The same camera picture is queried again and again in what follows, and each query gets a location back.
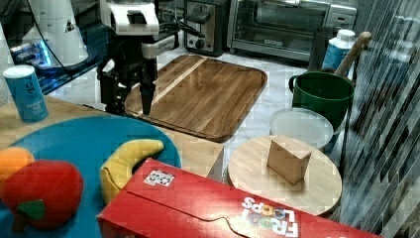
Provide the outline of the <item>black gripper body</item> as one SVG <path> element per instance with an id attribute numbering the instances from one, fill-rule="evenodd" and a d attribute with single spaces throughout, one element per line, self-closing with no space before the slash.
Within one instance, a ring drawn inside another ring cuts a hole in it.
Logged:
<path id="1" fill-rule="evenodd" d="M 154 87 L 157 79 L 157 59 L 147 58 L 143 40 L 151 37 L 109 35 L 108 57 L 114 62 L 119 82 L 125 86 L 136 83 Z"/>

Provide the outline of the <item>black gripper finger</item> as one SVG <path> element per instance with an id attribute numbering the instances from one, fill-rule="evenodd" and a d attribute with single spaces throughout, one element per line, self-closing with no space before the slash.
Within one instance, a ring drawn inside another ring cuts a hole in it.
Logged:
<path id="1" fill-rule="evenodd" d="M 141 72 L 140 92 L 142 97 L 143 113 L 149 115 L 156 90 L 155 80 L 157 79 L 157 60 L 150 59 L 144 63 Z"/>
<path id="2" fill-rule="evenodd" d="M 125 102 L 131 92 L 131 81 L 128 78 L 128 67 L 115 59 L 104 59 L 99 63 L 97 79 L 100 82 L 101 102 L 105 110 L 115 115 L 125 113 Z"/>

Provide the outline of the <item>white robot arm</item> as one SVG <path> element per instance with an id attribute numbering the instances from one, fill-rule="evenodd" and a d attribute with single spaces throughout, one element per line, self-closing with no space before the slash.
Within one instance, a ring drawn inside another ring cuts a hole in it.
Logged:
<path id="1" fill-rule="evenodd" d="M 179 24 L 158 17 L 158 0 L 100 0 L 100 10 L 109 32 L 107 55 L 96 69 L 101 102 L 107 112 L 122 115 L 137 85 L 148 115 L 158 78 L 157 57 L 179 46 Z"/>

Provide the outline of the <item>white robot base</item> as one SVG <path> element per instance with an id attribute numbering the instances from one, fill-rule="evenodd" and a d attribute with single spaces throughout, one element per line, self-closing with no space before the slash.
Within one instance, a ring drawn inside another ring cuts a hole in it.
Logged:
<path id="1" fill-rule="evenodd" d="M 41 69 L 74 66 L 88 59 L 70 0 L 27 0 L 35 23 L 23 42 L 35 47 Z"/>

